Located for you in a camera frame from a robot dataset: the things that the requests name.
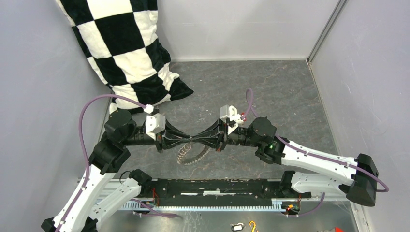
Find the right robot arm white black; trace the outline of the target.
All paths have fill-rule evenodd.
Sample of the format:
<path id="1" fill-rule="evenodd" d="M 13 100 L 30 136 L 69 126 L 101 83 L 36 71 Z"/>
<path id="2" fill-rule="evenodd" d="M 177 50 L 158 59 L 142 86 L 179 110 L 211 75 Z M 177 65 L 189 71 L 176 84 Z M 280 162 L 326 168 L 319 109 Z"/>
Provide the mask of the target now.
<path id="1" fill-rule="evenodd" d="M 276 135 L 277 128 L 266 117 L 258 117 L 248 127 L 217 120 L 211 127 L 192 137 L 192 141 L 222 151 L 226 145 L 256 147 L 255 156 L 268 164 L 300 167 L 314 177 L 290 172 L 283 175 L 279 191 L 285 197 L 334 188 L 338 194 L 359 205 L 376 204 L 378 170 L 371 156 L 343 157 L 320 152 Z"/>

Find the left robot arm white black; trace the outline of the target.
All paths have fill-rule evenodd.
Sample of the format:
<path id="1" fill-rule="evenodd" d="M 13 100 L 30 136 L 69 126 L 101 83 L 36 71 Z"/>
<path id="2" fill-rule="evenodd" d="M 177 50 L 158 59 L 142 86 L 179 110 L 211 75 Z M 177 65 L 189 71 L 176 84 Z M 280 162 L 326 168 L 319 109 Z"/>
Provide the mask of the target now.
<path id="1" fill-rule="evenodd" d="M 117 110 L 110 115 L 104 128 L 75 193 L 58 215 L 43 221 L 44 231 L 96 232 L 132 198 L 149 195 L 157 201 L 152 177 L 140 169 L 131 171 L 129 177 L 103 200 L 97 198 L 130 157 L 127 145 L 155 145 L 158 152 L 162 152 L 191 138 L 159 113 L 148 115 L 144 124 L 138 126 L 128 111 Z"/>

